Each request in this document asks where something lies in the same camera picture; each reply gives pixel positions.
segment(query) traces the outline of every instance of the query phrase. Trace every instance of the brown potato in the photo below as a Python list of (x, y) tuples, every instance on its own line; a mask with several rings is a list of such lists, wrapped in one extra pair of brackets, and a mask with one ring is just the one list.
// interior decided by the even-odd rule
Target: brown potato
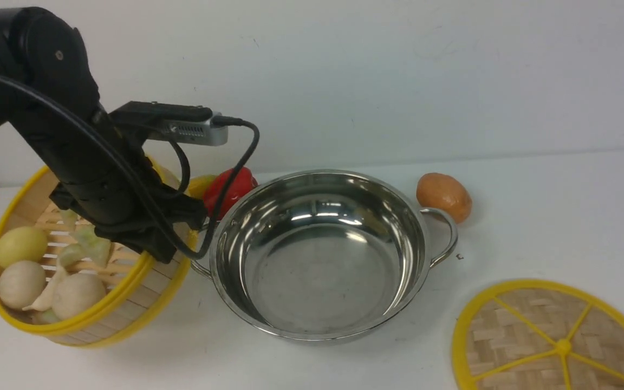
[(427, 173), (418, 180), (415, 197), (423, 207), (444, 210), (460, 224), (471, 214), (473, 200), (466, 188), (450, 175)]

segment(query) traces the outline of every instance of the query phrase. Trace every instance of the stainless steel pot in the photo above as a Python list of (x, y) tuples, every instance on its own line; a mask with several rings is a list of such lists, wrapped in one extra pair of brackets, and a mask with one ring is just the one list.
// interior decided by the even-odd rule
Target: stainless steel pot
[[(440, 215), (451, 230), (429, 262), (421, 213)], [(243, 320), (271, 335), (324, 341), (364, 333), (405, 308), (457, 237), (448, 214), (415, 210), (376, 178), (305, 171), (236, 203), (218, 225), (210, 265), (218, 293)]]

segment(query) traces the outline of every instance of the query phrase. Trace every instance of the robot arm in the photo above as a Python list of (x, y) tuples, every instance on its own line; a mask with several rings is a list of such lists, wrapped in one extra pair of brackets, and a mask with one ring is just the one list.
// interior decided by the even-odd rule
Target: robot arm
[[(0, 10), (0, 75), (32, 87), (92, 126), (134, 168), (167, 222), (201, 228), (206, 219), (203, 202), (163, 185), (141, 145), (147, 138), (224, 143), (227, 128), (211, 123), (215, 115), (210, 109), (130, 102), (107, 114), (99, 104), (79, 31), (42, 8)], [(138, 252), (147, 250), (161, 262), (171, 261), (175, 245), (96, 141), (46, 106), (0, 83), (0, 125), (7, 121), (59, 179), (50, 199), (60, 209), (72, 209), (89, 220), (99, 237)]]

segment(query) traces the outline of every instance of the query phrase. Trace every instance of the black cable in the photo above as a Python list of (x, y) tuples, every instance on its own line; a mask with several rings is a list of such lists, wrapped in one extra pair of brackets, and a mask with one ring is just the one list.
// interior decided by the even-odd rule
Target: black cable
[(184, 154), (183, 149), (180, 148), (180, 145), (175, 140), (168, 140), (170, 146), (175, 149), (175, 153), (178, 155), (178, 160), (180, 160), (180, 170), (181, 170), (181, 180), (180, 186), (178, 187), (178, 193), (175, 194), (174, 197), (178, 197), (181, 193), (184, 193), (186, 189), (189, 187), (189, 178), (191, 177), (191, 171), (189, 168), (189, 160), (186, 158), (186, 154)]
[[(10, 77), (2, 75), (0, 75), (0, 83), (4, 84), (5, 86), (12, 87), (15, 90), (29, 96), (38, 103), (43, 104), (47, 108), (51, 109), (54, 113), (59, 114), (61, 118), (74, 125), (77, 130), (79, 130), (83, 135), (87, 136), (91, 141), (96, 143), (102, 149), (102, 152), (105, 153), (107, 157), (109, 157), (112, 162), (117, 165), (119, 171), (121, 171), (121, 173), (125, 176), (127, 182), (129, 183), (129, 185), (131, 185), (134, 192), (136, 192), (136, 197), (139, 198), (141, 204), (146, 208), (146, 212), (148, 212), (151, 218), (153, 218), (156, 227), (158, 227), (158, 229), (167, 237), (168, 241), (173, 246), (175, 246), (177, 250), (180, 250), (180, 252), (182, 252), (186, 257), (190, 259), (201, 259), (206, 255), (210, 247), (211, 240), (213, 239), (213, 233), (215, 233), (213, 231), (216, 227), (215, 218), (212, 218), (209, 221), (206, 236), (204, 237), (204, 241), (201, 244), (201, 249), (198, 252), (191, 250), (189, 246), (185, 244), (183, 240), (181, 240), (180, 236), (175, 233), (172, 224), (167, 221), (156, 202), (153, 200), (153, 198), (151, 198), (151, 194), (141, 184), (141, 178), (139, 178), (137, 173), (134, 172), (131, 165), (129, 165), (129, 163), (124, 160), (124, 157), (122, 157), (121, 154), (114, 150), (112, 145), (107, 140), (102, 138), (102, 136), (100, 136), (99, 133), (97, 133), (97, 131), (95, 131), (92, 126), (80, 119), (76, 114), (72, 113), (61, 104), (57, 103), (53, 99), (50, 99), (44, 94), (41, 94), (35, 89), (28, 87), (26, 84), (22, 84), (21, 82), (11, 79)], [(245, 151), (245, 154), (242, 156), (242, 158), (240, 158), (240, 161), (238, 161), (235, 168), (233, 168), (232, 173), (228, 177), (225, 185), (223, 186), (223, 190), (218, 195), (218, 200), (216, 200), (216, 207), (213, 209), (214, 215), (218, 215), (218, 213), (220, 212), (220, 207), (223, 204), (223, 199), (225, 198), (227, 189), (235, 180), (235, 177), (241, 170), (242, 166), (245, 165), (247, 160), (254, 152), (259, 140), (258, 128), (250, 122), (243, 121), (242, 119), (223, 118), (223, 123), (232, 123), (232, 126), (245, 126), (251, 128), (252, 131), (255, 133), (255, 136), (253, 136), (250, 147), (247, 149), (247, 151)]]
[[(149, 131), (150, 133), (161, 133), (159, 129), (153, 128), (151, 126), (121, 123), (121, 122), (114, 122), (113, 124), (115, 126), (124, 127), (124, 128), (138, 128), (143, 131)], [(167, 141), (170, 144), (170, 146), (173, 147), (175, 154), (178, 155), (178, 160), (180, 160), (180, 170), (181, 170), (180, 187), (178, 187), (176, 193), (171, 193), (169, 195), (164, 195), (163, 193), (157, 193), (157, 195), (166, 199), (170, 199), (170, 198), (176, 198), (179, 195), (183, 194), (186, 191), (186, 189), (189, 187), (189, 178), (191, 178), (191, 168), (189, 166), (189, 160), (186, 157), (186, 154), (184, 154), (184, 151), (180, 147), (180, 145), (172, 138), (169, 138)]]

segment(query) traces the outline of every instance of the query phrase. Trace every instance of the white table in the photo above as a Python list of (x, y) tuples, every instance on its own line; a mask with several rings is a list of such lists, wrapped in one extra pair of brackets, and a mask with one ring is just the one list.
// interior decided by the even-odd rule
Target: white table
[[(624, 151), (355, 170), (411, 197), (423, 173), (448, 173), (474, 200), (455, 252), (463, 259), (433, 269), (413, 303), (379, 330), (339, 346), (275, 339), (241, 321), (191, 272), (151, 325), (106, 349), (57, 346), (0, 319), (0, 388), (449, 389), (455, 320), (490, 284), (550, 279), (624, 313)], [(0, 188), (0, 215), (17, 190)], [(431, 226), (438, 250), (446, 229)]]

